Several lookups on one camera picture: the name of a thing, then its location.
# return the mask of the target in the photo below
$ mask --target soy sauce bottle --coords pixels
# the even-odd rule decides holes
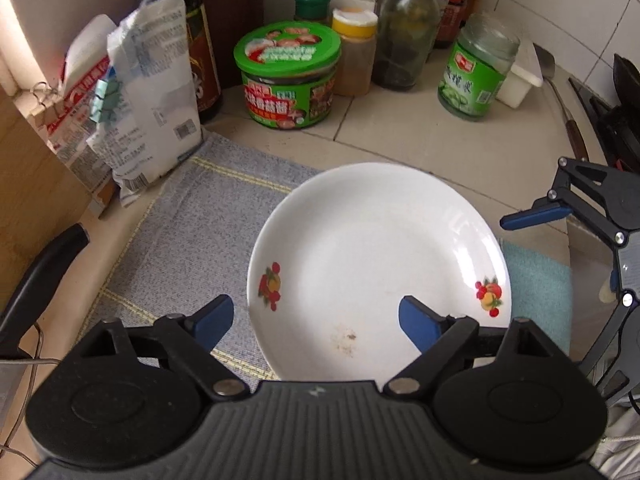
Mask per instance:
[[[147,5],[155,0],[142,0]],[[207,14],[202,0],[184,0],[187,6],[187,35],[191,73],[198,101],[200,121],[212,120],[222,106],[222,90],[213,56]]]

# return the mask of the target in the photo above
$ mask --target green jar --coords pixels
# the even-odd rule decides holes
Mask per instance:
[[[340,36],[312,22],[280,22],[247,34],[234,49],[249,115],[292,130],[323,120],[334,99]]]
[[[488,14],[472,14],[458,33],[438,99],[452,114],[480,120],[507,77],[520,38]]]

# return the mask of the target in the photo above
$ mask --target blue dish towel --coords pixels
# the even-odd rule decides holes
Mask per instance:
[[[571,269],[547,256],[500,243],[511,279],[511,317],[528,317],[566,354],[571,342]]]

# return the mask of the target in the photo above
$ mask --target glass jar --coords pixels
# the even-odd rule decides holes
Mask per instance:
[[[480,120],[516,59],[520,38],[495,16],[472,14],[458,33],[438,85],[438,99],[452,114]]]
[[[437,0],[382,0],[373,82],[410,90],[433,49],[439,25]]]
[[[377,26],[378,17],[371,10],[334,10],[332,29],[340,34],[342,43],[335,73],[335,94],[358,97],[369,92]]]

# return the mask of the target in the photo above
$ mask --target wooden board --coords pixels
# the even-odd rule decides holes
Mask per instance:
[[[89,201],[0,89],[0,311],[37,254]]]

